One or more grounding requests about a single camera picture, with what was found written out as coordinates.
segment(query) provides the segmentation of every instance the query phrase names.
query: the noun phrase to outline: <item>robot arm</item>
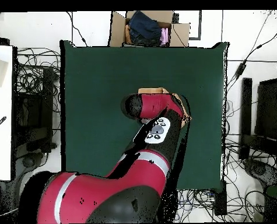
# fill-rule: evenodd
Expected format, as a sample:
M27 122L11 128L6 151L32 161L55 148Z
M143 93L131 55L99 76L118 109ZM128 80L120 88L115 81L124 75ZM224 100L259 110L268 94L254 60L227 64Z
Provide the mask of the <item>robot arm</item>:
M42 172L20 198L22 222L152 222L176 151L184 110L172 94L132 94L121 104L130 118L151 119L106 178Z

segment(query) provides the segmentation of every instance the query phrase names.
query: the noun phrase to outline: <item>small cardboard box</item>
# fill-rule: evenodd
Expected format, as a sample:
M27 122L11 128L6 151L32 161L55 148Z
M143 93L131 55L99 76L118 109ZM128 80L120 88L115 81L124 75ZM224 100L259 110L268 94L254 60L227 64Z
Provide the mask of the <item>small cardboard box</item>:
M142 10L146 16L156 20L160 28L168 28L170 33L169 47L188 46L190 24L171 24L173 19L172 10ZM121 47L125 42L125 26L129 23L135 11L127 11L126 18L113 11L111 15L111 33L109 38L110 47Z

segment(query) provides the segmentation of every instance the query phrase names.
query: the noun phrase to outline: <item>dark green table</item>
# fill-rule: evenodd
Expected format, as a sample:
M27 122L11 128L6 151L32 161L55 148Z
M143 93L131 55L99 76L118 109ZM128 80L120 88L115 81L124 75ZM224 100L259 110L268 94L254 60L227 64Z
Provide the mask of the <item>dark green table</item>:
M122 98L164 87L188 99L193 118L177 188L219 188L226 46L74 48L65 41L66 170L108 174L140 127L122 114Z

